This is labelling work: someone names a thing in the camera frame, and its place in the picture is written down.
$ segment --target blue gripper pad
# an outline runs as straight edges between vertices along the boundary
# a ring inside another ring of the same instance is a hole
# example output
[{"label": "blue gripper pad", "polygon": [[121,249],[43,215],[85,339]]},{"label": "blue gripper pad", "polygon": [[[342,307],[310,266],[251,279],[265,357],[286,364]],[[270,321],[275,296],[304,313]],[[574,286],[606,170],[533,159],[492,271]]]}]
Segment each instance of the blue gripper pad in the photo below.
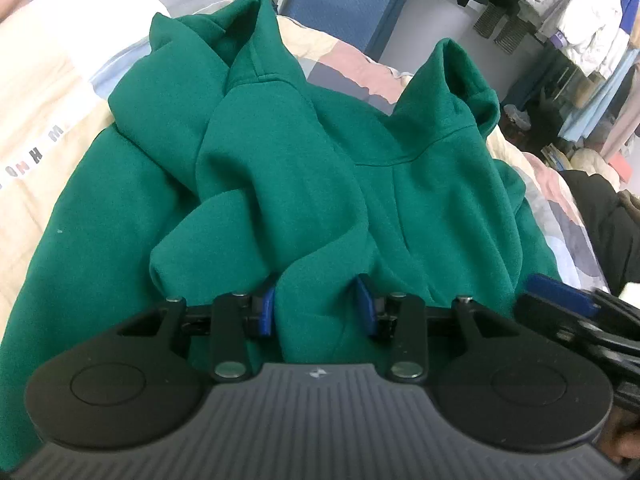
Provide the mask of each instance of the blue gripper pad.
[{"label": "blue gripper pad", "polygon": [[378,333],[378,323],[371,292],[359,276],[354,280],[354,284],[356,287],[356,309],[364,332],[368,336],[376,335]]},{"label": "blue gripper pad", "polygon": [[532,274],[524,285],[525,291],[550,303],[584,317],[594,317],[598,307],[584,291],[558,282],[543,274]]},{"label": "blue gripper pad", "polygon": [[264,299],[262,300],[262,312],[260,313],[260,321],[258,322],[258,330],[261,337],[271,336],[275,295],[276,288],[275,286],[272,286],[264,295]]}]

